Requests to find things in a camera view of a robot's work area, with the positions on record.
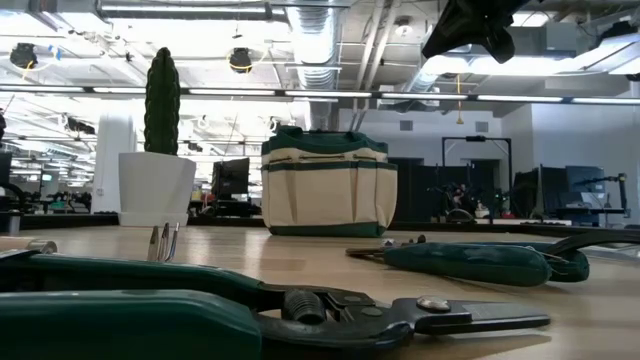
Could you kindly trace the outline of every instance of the canvas bag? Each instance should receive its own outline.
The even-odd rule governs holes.
[[[357,132],[283,126],[262,144],[262,216],[275,235],[380,236],[395,212],[388,147]]]

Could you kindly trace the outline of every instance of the table surface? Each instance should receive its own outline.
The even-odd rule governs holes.
[[[23,231],[53,240],[73,255],[145,259],[151,230],[92,227]],[[418,232],[388,232],[406,242]],[[426,233],[427,241],[555,241],[517,234]],[[380,239],[270,236],[265,229],[188,227],[181,230],[174,262],[214,265],[269,283],[329,286],[391,302],[425,294],[448,299],[510,301],[547,311],[552,324],[536,330],[417,337],[393,354],[401,359],[638,359],[640,357],[640,269],[590,259],[591,276],[581,283],[536,288],[463,282],[394,270],[344,256],[347,247],[378,246]]]

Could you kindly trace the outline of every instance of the fluorescent light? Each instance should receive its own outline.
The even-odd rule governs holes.
[[[140,87],[128,87],[128,88],[93,88],[93,91],[97,93],[109,93],[109,94],[144,94],[145,88]]]
[[[11,170],[12,174],[17,175],[39,175],[40,170]]]
[[[242,8],[242,7],[220,7],[220,6],[127,6],[127,5],[104,5],[102,11],[136,11],[136,12],[226,12],[233,11],[236,13],[264,13],[264,9],[259,7]],[[274,9],[274,14],[284,14],[281,9]]]
[[[313,91],[313,90],[287,90],[284,92],[286,96],[294,97],[357,97],[357,98],[370,98],[370,92],[364,91]]]
[[[273,90],[234,90],[234,89],[189,89],[193,95],[220,95],[220,96],[273,96]]]
[[[635,58],[628,63],[609,71],[611,75],[627,75],[640,73],[640,58]]]
[[[437,94],[437,93],[383,93],[384,99],[407,99],[407,100],[467,100],[469,96],[461,94]]]
[[[508,95],[478,95],[480,101],[509,101],[509,102],[561,102],[557,96],[508,96]]]
[[[640,99],[618,99],[618,98],[574,98],[574,104],[592,105],[640,105]]]
[[[77,86],[31,86],[31,85],[0,85],[0,91],[24,92],[84,92]]]

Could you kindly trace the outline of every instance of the white pillar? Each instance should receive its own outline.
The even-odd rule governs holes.
[[[109,111],[100,116],[91,213],[120,212],[118,157],[136,151],[136,129],[130,113]]]

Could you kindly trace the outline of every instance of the cactus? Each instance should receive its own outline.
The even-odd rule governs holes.
[[[180,122],[180,78],[167,48],[160,49],[151,63],[147,73],[144,105],[144,150],[176,155]]]

